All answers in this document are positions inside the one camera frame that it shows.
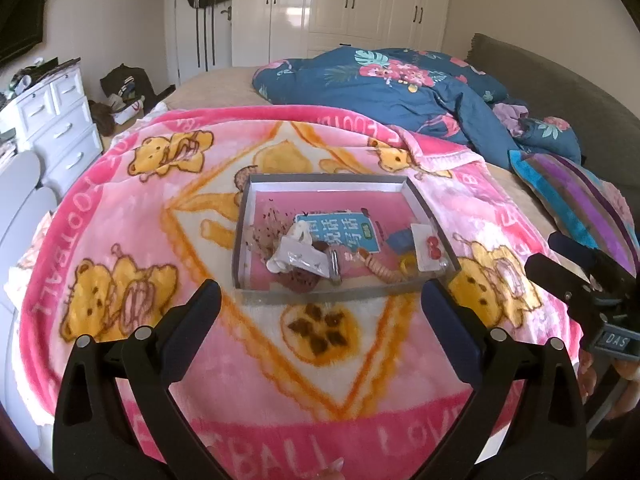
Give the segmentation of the person left hand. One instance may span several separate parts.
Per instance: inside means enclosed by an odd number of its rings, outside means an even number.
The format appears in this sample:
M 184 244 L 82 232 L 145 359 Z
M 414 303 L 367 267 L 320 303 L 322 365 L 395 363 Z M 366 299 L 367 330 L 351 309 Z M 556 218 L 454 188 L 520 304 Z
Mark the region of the person left hand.
M 326 466 L 326 468 L 320 470 L 318 474 L 314 476 L 314 480 L 345 480 L 345 476 L 342 473 L 343 467 L 344 458 L 340 457 Z

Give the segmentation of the person right hand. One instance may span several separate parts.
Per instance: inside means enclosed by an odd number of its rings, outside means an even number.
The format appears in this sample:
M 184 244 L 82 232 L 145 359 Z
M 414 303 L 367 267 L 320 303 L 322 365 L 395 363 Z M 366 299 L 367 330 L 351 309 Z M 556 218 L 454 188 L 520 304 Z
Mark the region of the person right hand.
M 593 365 L 594 359 L 589 352 L 579 351 L 579 365 L 577 372 L 577 381 L 582 402 L 586 402 L 593 394 L 597 385 L 597 372 Z M 621 378 L 624 378 L 628 384 L 626 389 L 620 395 L 620 398 L 604 416 L 605 420 L 613 420 L 620 416 L 631 412 L 639 402 L 639 363 L 614 360 L 613 366 Z

